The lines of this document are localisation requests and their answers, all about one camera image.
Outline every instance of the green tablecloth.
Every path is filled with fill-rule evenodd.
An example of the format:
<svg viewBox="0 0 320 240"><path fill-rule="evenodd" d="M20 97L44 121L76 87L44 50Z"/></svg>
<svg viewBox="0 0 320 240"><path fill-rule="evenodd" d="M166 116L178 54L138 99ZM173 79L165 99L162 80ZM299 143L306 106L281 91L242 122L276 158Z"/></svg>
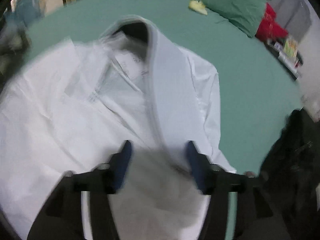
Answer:
<svg viewBox="0 0 320 240"><path fill-rule="evenodd" d="M297 85L256 38L248 38L219 14L188 9L188 0L81 0L57 10L28 31L28 60L70 36L91 41L122 16L136 14L164 35L210 61L219 73L220 149L238 173L258 172L280 135L285 117L300 107ZM233 236L235 198L230 200L228 232Z"/></svg>

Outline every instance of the clothing label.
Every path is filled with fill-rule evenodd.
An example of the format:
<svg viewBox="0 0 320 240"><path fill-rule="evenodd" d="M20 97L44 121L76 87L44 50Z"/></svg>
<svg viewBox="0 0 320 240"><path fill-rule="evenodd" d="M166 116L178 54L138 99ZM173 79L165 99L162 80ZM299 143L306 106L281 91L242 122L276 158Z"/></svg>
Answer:
<svg viewBox="0 0 320 240"><path fill-rule="evenodd" d="M133 80L142 74L144 64L137 55L128 51L121 51L116 53L115 57L129 79Z"/></svg>

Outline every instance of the green table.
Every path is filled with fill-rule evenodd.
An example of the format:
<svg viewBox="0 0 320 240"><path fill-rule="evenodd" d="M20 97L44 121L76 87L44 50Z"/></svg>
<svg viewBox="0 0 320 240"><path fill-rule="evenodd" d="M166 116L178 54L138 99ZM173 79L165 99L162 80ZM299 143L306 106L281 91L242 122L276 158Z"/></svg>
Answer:
<svg viewBox="0 0 320 240"><path fill-rule="evenodd" d="M219 14L188 9L188 0L81 0L57 10L28 31L30 60L70 36L88 42L122 16L136 14L176 44L210 61L219 73L220 149L238 173L258 172L278 139L285 117L300 108L298 86L256 38L249 39ZM226 239L233 236L236 199L230 199Z"/></svg>

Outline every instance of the red cloth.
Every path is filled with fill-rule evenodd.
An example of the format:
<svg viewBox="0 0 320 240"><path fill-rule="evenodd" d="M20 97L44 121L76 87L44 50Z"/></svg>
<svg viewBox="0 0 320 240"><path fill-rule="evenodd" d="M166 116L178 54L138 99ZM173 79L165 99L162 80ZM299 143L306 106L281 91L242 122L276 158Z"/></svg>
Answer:
<svg viewBox="0 0 320 240"><path fill-rule="evenodd" d="M288 35L287 30L281 28L281 26L276 23L276 17L276 12L271 5L267 3L266 11L256 33L256 37L260 41L267 41L267 39L276 40L277 38L285 38Z"/></svg>
<svg viewBox="0 0 320 240"><path fill-rule="evenodd" d="M260 41L266 41L267 39L276 40L277 38L285 38L288 35L287 30L281 28L281 26L276 23L276 16L276 12L273 10L271 5L267 3L264 17L261 20L256 33L256 37Z"/></svg>

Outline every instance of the yellow sponge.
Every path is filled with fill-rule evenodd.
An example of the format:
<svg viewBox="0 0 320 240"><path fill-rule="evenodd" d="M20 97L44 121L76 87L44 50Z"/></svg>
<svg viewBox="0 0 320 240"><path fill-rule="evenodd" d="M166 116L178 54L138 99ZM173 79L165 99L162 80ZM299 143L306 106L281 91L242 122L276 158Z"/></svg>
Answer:
<svg viewBox="0 0 320 240"><path fill-rule="evenodd" d="M189 8L198 13L208 15L207 10L205 9L205 5L201 1L191 0L189 3Z"/></svg>

